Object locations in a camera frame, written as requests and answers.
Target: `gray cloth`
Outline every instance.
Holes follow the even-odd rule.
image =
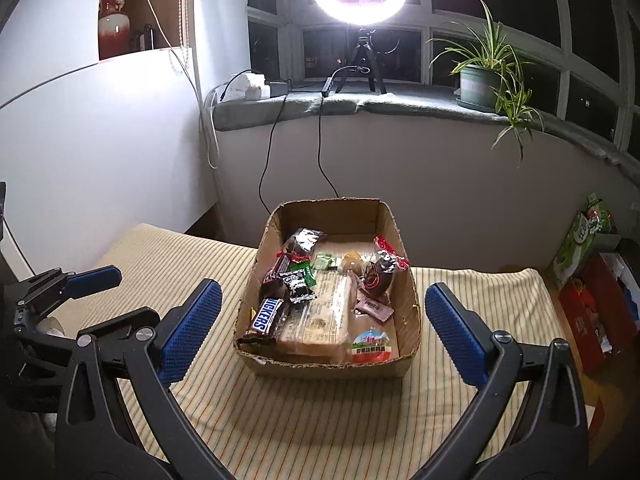
[[[322,83],[293,92],[287,97],[280,121],[290,121],[318,115],[321,103],[319,89]],[[455,121],[477,121],[483,124],[506,126],[505,117],[463,108],[456,102],[451,88],[411,84],[387,85],[389,93],[374,94],[364,82],[347,83],[339,94],[331,94],[322,104],[322,114],[328,116],[352,115],[359,112],[372,114],[436,117]],[[217,104],[213,108],[216,130],[229,132],[253,126],[273,124],[284,97],[263,101],[234,100]],[[640,162],[621,152],[610,140],[584,129],[577,124],[562,121],[542,112],[545,133],[567,140],[618,169],[640,187]]]

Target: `metal bolt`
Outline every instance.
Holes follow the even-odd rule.
[[[81,335],[78,338],[78,346],[85,347],[91,342],[91,336],[88,334]]]
[[[511,337],[511,334],[509,332],[505,332],[504,330],[496,330],[494,332],[494,337],[498,343],[510,343],[511,341],[513,341],[513,337]]]
[[[136,332],[136,339],[138,341],[148,341],[154,336],[154,330],[145,326]]]
[[[558,350],[568,350],[569,349],[569,343],[567,341],[565,341],[564,339],[558,339],[558,340],[554,341],[554,346]]]

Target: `white cabinet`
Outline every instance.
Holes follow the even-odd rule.
[[[216,201],[169,50],[56,79],[0,109],[0,124],[6,221],[35,272],[86,269],[140,222],[184,232]]]
[[[0,33],[0,106],[98,61],[98,0],[20,0]]]

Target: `white cable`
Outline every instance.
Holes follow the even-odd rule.
[[[164,30],[162,30],[162,26],[160,25],[160,20],[158,20],[158,16],[156,15],[156,11],[154,10],[154,6],[151,4],[151,0],[146,0],[146,2],[149,4],[149,9],[151,9],[151,13],[154,16],[154,19],[156,20],[156,25],[158,26],[158,30],[160,31],[160,34],[162,34],[162,37],[164,38],[164,40],[166,41],[166,44],[169,46],[169,49],[171,50],[171,52],[174,54],[175,59],[177,59],[178,63],[180,64],[180,67],[182,68],[182,71],[184,72],[184,75],[187,76],[187,79],[189,80],[189,83],[191,84],[191,88],[193,88],[193,93],[196,96],[196,101],[198,102],[198,124],[200,126],[199,130],[202,131],[202,133],[204,134],[204,139],[207,145],[207,162],[209,163],[209,167],[212,170],[217,170],[219,168],[219,166],[214,166],[211,163],[211,150],[209,147],[209,135],[207,134],[207,129],[206,129],[206,123],[204,120],[204,110],[203,110],[203,105],[202,102],[200,101],[200,96],[198,95],[198,90],[196,89],[196,85],[194,84],[194,82],[191,79],[191,76],[189,76],[189,72],[187,70],[187,67],[185,67],[184,63],[180,60],[180,57],[176,54],[175,52],[175,47],[173,47],[171,45],[171,43],[169,42],[169,40],[166,38],[165,34],[164,34]],[[216,163],[218,164],[220,162],[220,147],[218,145],[218,136],[216,135],[216,129],[213,125],[213,116],[211,117],[211,133],[213,135],[213,139],[215,140],[216,143]]]

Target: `striped tablecloth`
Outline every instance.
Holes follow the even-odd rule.
[[[460,418],[475,389],[460,380],[428,322],[412,368],[402,380],[300,381],[254,376],[232,347],[236,310],[256,250],[189,237],[149,225],[131,230],[101,259],[122,270],[119,288],[56,311],[68,336],[79,328],[148,305],[161,316],[203,278],[223,289],[222,312],[187,377],[172,392],[191,423],[238,479],[409,478]],[[493,329],[521,342],[562,336],[535,270],[482,274],[412,269],[420,302],[445,282]],[[124,397],[146,449],[162,457],[128,381]],[[511,398],[485,456],[509,433],[525,386]]]

